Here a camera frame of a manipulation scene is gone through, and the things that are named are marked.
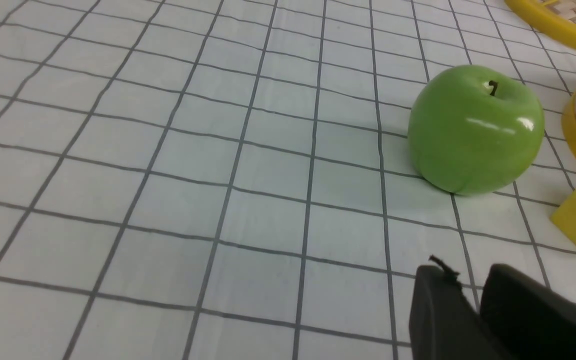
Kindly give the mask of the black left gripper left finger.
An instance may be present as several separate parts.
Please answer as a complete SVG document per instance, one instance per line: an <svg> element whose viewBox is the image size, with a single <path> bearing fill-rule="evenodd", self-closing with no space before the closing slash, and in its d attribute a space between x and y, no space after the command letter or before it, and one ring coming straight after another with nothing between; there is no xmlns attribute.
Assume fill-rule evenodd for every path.
<svg viewBox="0 0 576 360"><path fill-rule="evenodd" d="M414 360L512 360L463 293L459 273L437 256L420 265L408 321Z"/></svg>

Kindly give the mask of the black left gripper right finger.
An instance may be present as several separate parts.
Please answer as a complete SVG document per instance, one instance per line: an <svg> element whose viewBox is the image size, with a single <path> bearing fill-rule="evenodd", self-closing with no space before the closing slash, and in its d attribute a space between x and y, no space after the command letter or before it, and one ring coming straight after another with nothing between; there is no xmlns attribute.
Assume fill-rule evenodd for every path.
<svg viewBox="0 0 576 360"><path fill-rule="evenodd" d="M518 360L576 360L576 304L510 265L491 266L479 315Z"/></svg>

